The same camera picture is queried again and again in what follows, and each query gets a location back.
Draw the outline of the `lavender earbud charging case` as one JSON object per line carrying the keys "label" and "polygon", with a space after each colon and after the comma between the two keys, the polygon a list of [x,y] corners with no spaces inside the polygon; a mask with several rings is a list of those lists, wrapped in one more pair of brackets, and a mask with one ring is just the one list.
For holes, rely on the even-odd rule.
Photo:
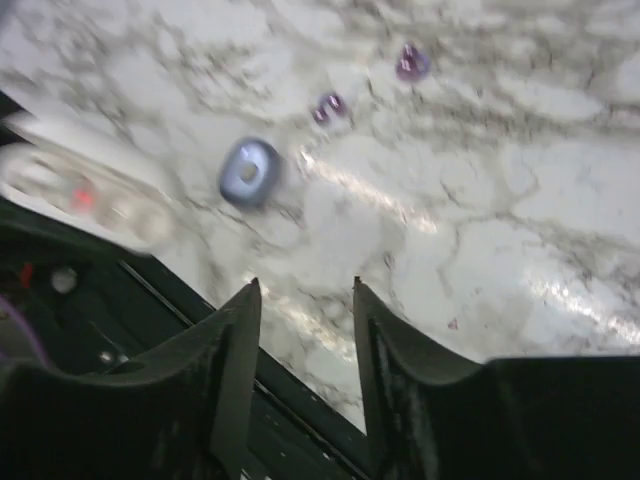
{"label": "lavender earbud charging case", "polygon": [[255,137],[239,140],[218,176],[221,196],[243,209],[262,207],[279,183],[284,160],[269,143]]}

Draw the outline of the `purple earbud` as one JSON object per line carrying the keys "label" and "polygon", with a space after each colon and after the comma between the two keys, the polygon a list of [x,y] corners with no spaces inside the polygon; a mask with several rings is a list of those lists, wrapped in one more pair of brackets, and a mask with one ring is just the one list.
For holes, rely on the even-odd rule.
{"label": "purple earbud", "polygon": [[430,60],[413,43],[406,42],[396,62],[396,75],[404,81],[416,83],[427,76]]}
{"label": "purple earbud", "polygon": [[320,126],[329,124],[334,117],[346,117],[347,113],[347,105],[337,92],[330,92],[322,96],[311,111],[313,120]]}

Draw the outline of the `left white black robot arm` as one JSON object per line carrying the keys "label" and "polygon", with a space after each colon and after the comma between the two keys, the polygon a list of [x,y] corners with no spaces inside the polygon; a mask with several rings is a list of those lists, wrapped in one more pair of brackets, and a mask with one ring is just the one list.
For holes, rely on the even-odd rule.
{"label": "left white black robot arm", "polygon": [[133,147],[62,117],[15,113],[4,127],[1,195],[126,250],[154,254],[175,234],[172,176]]}

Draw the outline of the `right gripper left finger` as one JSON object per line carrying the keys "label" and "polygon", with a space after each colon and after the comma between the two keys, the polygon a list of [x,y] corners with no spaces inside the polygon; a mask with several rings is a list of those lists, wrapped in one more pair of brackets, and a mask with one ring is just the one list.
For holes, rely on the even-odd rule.
{"label": "right gripper left finger", "polygon": [[1,366],[5,479],[237,479],[259,350],[257,281],[107,373]]}

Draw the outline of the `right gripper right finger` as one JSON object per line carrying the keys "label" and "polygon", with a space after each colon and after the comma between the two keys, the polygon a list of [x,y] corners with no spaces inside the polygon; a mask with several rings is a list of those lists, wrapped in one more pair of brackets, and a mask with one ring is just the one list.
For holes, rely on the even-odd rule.
{"label": "right gripper right finger", "polygon": [[353,291],[377,479],[635,479],[639,360],[470,361]]}

